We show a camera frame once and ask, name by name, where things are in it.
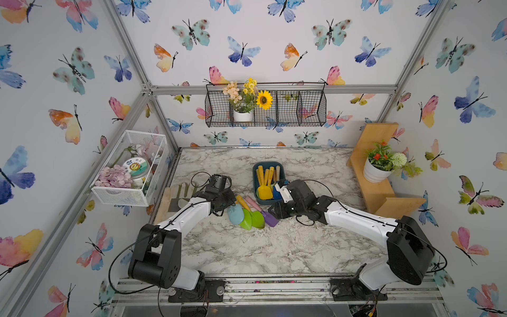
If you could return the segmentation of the green trowel yellow handle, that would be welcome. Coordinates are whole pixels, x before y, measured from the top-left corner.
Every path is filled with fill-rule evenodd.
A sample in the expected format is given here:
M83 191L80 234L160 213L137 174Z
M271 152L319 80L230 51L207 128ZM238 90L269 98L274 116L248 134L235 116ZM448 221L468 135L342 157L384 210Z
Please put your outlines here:
M263 215L259 211L252 211L246 201L240 196L237 195L236 197L237 202L239 205L242 206L243 209L246 209L248 211L252 212L252 228L256 229L264 229L265 228L265 220Z
M240 226L247 230L247 231L250 231L252 229L252 212L251 211L248 211L246 209L243 209L243 215L244 215L244 218L243 220L240 222Z

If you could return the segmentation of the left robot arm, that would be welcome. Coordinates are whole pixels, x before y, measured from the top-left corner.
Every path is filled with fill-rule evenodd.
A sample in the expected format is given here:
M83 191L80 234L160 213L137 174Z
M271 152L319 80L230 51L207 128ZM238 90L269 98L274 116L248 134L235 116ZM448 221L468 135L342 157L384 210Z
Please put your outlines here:
M182 265L182 241L201 220L234 205L231 185L230 177L214 174L175 215L143 226L133 246L128 277L162 289L200 289L201 272Z

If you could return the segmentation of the light blue trowel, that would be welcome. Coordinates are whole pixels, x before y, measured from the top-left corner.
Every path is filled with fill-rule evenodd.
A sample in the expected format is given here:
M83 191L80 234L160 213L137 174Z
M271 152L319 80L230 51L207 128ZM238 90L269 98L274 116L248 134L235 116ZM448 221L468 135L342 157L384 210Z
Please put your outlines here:
M233 225L239 225L245 218L242 206L237 204L228 207L227 215Z

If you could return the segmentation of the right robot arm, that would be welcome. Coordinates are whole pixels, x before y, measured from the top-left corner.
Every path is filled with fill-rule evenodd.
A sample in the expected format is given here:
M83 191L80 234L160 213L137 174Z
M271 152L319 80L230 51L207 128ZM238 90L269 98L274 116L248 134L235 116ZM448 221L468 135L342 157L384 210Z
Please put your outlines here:
M378 293L384 286L397 282L421 285L429 274L436 248L414 219L376 216L334 197L318 197L303 180L277 182L274 189L281 195L281 201L272 205L269 212L277 219L305 216L313 223L355 232L387 251L383 258L358 269L351 280L352 293Z

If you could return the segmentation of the yellow plastic scoop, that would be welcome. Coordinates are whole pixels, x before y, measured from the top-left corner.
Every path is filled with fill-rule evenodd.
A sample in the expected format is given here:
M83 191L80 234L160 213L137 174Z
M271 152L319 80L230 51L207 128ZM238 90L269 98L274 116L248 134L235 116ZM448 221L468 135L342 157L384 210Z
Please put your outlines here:
M265 171L262 165L258 166L257 180L259 182L259 187L257 188L257 195L261 200L271 200L273 199L272 189L270 186L264 184Z

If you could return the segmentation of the blue shovel wooden handle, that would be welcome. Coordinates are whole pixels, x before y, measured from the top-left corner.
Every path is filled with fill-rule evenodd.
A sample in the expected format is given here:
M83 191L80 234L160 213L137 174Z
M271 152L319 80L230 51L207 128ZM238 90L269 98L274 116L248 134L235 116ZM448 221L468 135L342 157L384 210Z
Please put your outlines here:
M277 165L275 167L275 171L273 174L273 182L271 185L274 200L281 199L281 194L279 193L278 189L276 188L278 182L280 181L280 175L281 175L281 166Z

